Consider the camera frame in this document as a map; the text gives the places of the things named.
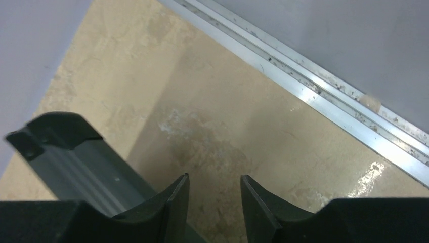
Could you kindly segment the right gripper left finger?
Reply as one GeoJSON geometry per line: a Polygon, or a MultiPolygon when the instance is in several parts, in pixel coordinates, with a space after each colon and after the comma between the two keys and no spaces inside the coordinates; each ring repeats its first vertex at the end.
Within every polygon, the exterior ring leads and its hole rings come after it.
{"type": "Polygon", "coordinates": [[[1,242],[184,242],[190,179],[114,217],[84,201],[2,201],[1,242]]]}

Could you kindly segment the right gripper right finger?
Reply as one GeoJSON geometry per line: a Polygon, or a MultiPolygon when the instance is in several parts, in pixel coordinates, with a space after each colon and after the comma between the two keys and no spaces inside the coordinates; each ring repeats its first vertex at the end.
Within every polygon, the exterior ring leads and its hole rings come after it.
{"type": "Polygon", "coordinates": [[[249,242],[428,242],[427,198],[338,198],[315,213],[240,178],[249,242]]]}

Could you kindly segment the black poker set case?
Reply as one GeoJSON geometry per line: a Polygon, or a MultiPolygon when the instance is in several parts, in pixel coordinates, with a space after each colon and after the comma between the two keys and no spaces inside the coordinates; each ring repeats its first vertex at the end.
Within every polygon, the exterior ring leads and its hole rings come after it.
{"type": "MultiPolygon", "coordinates": [[[[77,113],[44,113],[6,141],[56,196],[51,201],[84,201],[114,217],[163,192],[155,192],[77,113]]],[[[184,242],[203,242],[187,221],[184,242]]]]}

